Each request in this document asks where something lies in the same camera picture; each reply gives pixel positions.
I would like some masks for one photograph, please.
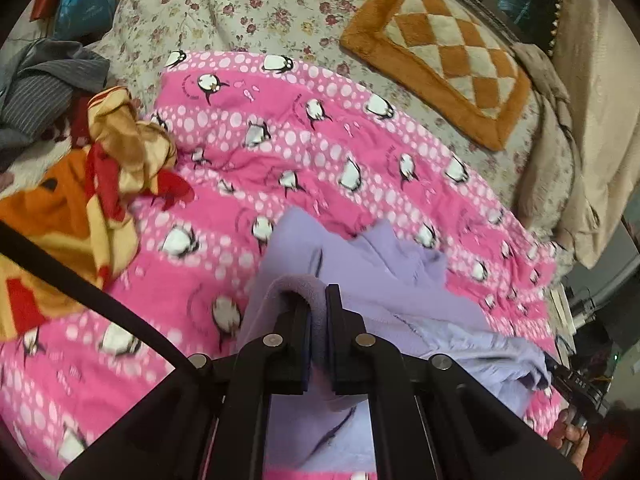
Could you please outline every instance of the metal rivet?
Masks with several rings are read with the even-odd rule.
[[[207,356],[204,354],[192,354],[189,356],[189,361],[196,368],[202,368],[205,364],[207,364]]]
[[[375,342],[376,337],[371,334],[364,333],[356,336],[356,343],[358,343],[359,346],[373,346]]]
[[[431,358],[431,364],[438,370],[448,370],[451,368],[453,361],[448,355],[436,354]]]
[[[262,338],[265,346],[280,346],[282,344],[282,336],[280,334],[267,334]]]

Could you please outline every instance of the lavender garment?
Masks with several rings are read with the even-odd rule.
[[[524,414],[532,391],[548,386],[542,352],[522,338],[489,332],[480,307],[446,291],[445,278],[444,254],[397,239],[386,221],[349,242],[300,209],[283,215],[260,265],[238,348],[272,330],[286,308],[283,293],[294,291],[311,306],[313,365],[304,396],[272,399],[269,466],[375,467],[367,404],[356,407],[365,399],[336,397],[324,373],[324,288],[329,283],[340,285],[344,307],[363,316],[369,333],[391,341],[404,354],[450,355],[518,416]]]

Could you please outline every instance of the blue bag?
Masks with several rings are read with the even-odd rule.
[[[116,0],[60,0],[53,37],[75,40],[111,28]]]

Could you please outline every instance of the orange checkered mat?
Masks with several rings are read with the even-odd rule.
[[[511,54],[454,0],[367,0],[340,43],[491,150],[503,149],[529,95]]]

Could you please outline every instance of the yellow and red garment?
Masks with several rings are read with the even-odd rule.
[[[127,200],[137,194],[190,202],[193,189],[170,168],[175,145],[160,126],[136,121],[126,88],[89,102],[94,143],[72,150],[35,189],[0,200],[0,220],[87,281],[104,288],[138,250]],[[0,254],[0,341],[82,309]]]

